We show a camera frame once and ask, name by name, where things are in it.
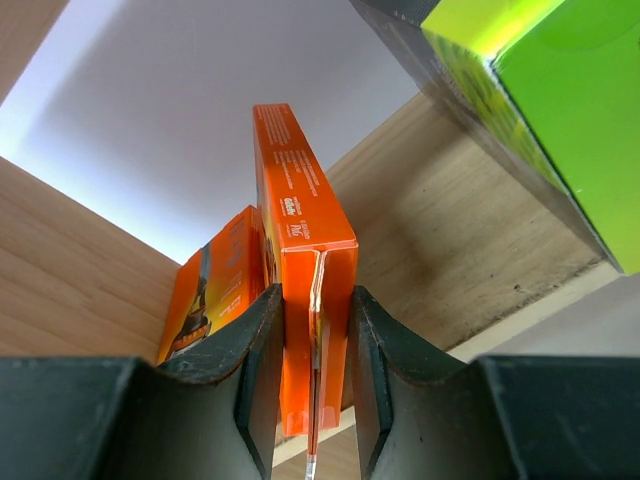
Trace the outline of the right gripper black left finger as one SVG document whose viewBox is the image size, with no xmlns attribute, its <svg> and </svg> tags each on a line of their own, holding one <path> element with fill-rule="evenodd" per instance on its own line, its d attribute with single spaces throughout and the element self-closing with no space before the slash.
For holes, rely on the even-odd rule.
<svg viewBox="0 0 640 480">
<path fill-rule="evenodd" d="M 283 294 L 152 366 L 138 357 L 5 357 L 5 479 L 267 479 Z"/>
</svg>

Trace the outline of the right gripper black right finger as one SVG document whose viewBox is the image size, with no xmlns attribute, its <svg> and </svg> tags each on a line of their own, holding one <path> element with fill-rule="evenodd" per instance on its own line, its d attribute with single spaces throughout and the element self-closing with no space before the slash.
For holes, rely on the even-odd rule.
<svg viewBox="0 0 640 480">
<path fill-rule="evenodd" d="M 349 356 L 365 479 L 635 479 L 639 362 L 483 355 L 464 363 L 364 287 Z"/>
</svg>

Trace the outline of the orange razor pack top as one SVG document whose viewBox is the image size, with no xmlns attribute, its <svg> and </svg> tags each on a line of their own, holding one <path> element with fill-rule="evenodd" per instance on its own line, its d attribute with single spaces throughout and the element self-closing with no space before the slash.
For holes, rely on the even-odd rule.
<svg viewBox="0 0 640 480">
<path fill-rule="evenodd" d="M 156 362 L 234 321 L 264 288 L 258 211 L 249 205 L 178 270 Z"/>
</svg>

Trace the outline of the orange razor pack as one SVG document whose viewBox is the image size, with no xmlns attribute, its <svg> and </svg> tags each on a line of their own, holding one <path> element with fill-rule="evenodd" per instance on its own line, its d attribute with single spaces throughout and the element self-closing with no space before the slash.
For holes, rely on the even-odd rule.
<svg viewBox="0 0 640 480">
<path fill-rule="evenodd" d="M 266 284 L 284 300 L 282 431 L 307 438 L 316 476 L 322 431 L 339 426 L 358 241 L 292 108 L 253 108 L 257 206 Z"/>
<path fill-rule="evenodd" d="M 234 321 L 264 288 L 258 211 L 249 205 L 178 270 L 156 362 Z"/>
</svg>

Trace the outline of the orange razor pack front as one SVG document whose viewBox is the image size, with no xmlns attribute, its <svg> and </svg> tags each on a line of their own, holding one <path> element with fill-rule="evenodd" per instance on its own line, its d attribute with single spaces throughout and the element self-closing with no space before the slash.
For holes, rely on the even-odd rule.
<svg viewBox="0 0 640 480">
<path fill-rule="evenodd" d="M 316 476 L 322 431 L 339 426 L 358 241 L 292 108 L 253 108 L 257 206 L 266 284 L 284 300 L 282 431 L 307 438 Z"/>
</svg>

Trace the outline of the black green Gillette box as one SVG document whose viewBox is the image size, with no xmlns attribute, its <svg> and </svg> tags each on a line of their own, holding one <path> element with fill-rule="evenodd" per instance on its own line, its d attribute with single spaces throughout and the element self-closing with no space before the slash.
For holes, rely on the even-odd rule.
<svg viewBox="0 0 640 480">
<path fill-rule="evenodd" d="M 635 1 L 358 1 L 423 91 L 490 152 L 639 270 L 639 5 Z"/>
</svg>

